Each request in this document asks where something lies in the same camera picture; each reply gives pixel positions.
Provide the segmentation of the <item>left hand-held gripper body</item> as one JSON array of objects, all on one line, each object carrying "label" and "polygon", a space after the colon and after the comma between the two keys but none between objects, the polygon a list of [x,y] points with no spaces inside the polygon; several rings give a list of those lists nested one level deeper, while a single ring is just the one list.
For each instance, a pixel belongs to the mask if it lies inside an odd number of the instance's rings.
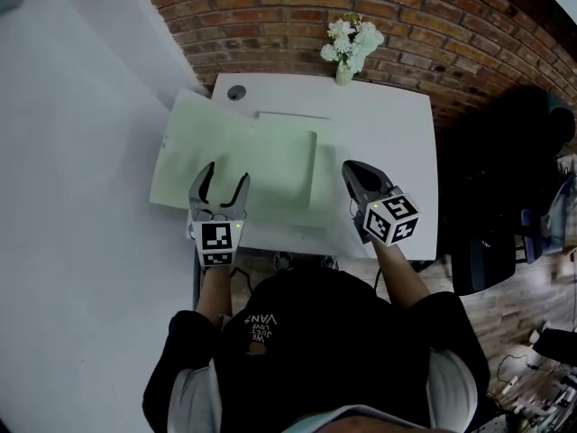
[{"label": "left hand-held gripper body", "polygon": [[200,198],[190,200],[188,232],[203,269],[234,264],[246,212],[238,204],[212,209]]}]

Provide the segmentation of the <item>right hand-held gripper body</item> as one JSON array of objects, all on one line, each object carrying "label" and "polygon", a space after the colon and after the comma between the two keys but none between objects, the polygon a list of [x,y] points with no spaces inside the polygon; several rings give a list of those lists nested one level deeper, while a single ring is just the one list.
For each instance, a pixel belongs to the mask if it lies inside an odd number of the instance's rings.
[{"label": "right hand-held gripper body", "polygon": [[421,213],[413,198],[399,187],[385,193],[365,191],[354,200],[357,214],[353,223],[363,244],[394,245],[415,233]]}]

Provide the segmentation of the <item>light green cloth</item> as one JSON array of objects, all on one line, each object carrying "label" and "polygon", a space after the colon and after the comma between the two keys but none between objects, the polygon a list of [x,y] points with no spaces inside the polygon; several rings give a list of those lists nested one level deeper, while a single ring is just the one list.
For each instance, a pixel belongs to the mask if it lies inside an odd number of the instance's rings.
[{"label": "light green cloth", "polygon": [[188,209],[188,191],[210,162],[212,207],[251,178],[243,247],[326,238],[335,218],[335,148],[324,120],[263,113],[250,118],[190,90],[172,107],[151,182],[153,204]]}]

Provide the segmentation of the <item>person's right forearm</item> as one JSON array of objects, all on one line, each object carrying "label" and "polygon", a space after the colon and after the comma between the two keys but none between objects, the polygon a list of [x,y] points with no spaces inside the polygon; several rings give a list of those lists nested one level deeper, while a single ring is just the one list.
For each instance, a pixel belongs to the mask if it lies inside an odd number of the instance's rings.
[{"label": "person's right forearm", "polygon": [[430,295],[425,283],[396,245],[386,246],[373,240],[372,246],[393,305],[408,309]]}]

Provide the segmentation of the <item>person's left forearm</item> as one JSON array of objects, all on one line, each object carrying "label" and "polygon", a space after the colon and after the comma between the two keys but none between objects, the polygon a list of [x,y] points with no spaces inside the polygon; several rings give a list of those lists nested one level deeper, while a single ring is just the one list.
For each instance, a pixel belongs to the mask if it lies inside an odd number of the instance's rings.
[{"label": "person's left forearm", "polygon": [[215,327],[221,326],[222,317],[232,316],[231,277],[228,266],[211,267],[206,271],[196,312]]}]

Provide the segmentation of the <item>black office chair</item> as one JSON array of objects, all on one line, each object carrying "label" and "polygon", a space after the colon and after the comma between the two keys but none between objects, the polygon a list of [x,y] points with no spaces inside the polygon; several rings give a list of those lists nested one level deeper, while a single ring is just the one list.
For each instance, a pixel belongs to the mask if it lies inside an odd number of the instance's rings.
[{"label": "black office chair", "polygon": [[521,212],[543,215],[575,174],[557,157],[576,131],[560,97],[538,87],[506,91],[459,119],[438,153],[438,254],[451,259],[460,296],[510,278],[524,258]]}]

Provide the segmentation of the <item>white flower bouquet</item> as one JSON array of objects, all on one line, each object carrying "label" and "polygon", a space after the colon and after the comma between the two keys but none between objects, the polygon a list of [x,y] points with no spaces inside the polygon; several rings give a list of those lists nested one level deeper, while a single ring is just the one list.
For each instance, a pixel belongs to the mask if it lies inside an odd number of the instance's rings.
[{"label": "white flower bouquet", "polygon": [[337,65],[339,73],[357,74],[366,59],[384,42],[384,35],[361,15],[352,20],[338,19],[328,24],[329,42],[320,49],[324,61]]}]

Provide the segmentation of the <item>person's black t-shirt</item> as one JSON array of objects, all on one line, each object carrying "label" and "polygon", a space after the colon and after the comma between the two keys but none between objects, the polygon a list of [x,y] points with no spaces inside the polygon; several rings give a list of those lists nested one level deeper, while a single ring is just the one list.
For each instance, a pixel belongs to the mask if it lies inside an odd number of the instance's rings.
[{"label": "person's black t-shirt", "polygon": [[458,355],[478,400],[485,395],[488,363],[455,294],[437,292],[403,309],[346,272],[283,272],[263,280],[223,326],[178,312],[142,409],[154,433],[168,433],[178,374],[214,362],[220,433],[282,433],[305,416],[357,404],[432,428],[426,382],[433,350]]}]

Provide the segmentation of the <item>blue chair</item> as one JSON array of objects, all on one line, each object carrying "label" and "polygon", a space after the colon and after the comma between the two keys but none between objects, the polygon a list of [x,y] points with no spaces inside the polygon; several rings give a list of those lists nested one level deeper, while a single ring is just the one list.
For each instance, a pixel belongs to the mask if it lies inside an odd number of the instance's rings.
[{"label": "blue chair", "polygon": [[530,209],[521,212],[524,258],[518,263],[534,263],[543,255],[560,253],[565,247],[566,222],[573,175],[560,186],[543,215]]}]

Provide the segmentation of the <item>person's white vest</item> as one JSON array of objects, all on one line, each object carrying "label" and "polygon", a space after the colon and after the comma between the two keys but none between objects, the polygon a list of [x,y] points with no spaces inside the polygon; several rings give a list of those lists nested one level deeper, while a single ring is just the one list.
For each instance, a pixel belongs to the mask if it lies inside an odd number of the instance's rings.
[{"label": "person's white vest", "polygon": [[[429,418],[433,428],[464,433],[478,406],[476,382],[463,360],[451,351],[431,351],[426,382]],[[282,433],[320,433],[340,419],[375,419],[386,426],[421,427],[365,405],[348,405],[337,410],[297,420]],[[170,395],[168,433],[220,433],[222,402],[215,363],[203,369],[181,371]]]}]

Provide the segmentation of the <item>black and grey equipment pile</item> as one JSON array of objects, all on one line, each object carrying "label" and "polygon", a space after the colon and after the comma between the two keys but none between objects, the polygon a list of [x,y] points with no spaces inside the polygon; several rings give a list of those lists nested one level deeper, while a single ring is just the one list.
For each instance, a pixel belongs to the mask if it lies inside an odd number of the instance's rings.
[{"label": "black and grey equipment pile", "polygon": [[508,433],[577,431],[577,368],[540,355],[505,355],[490,397]]}]

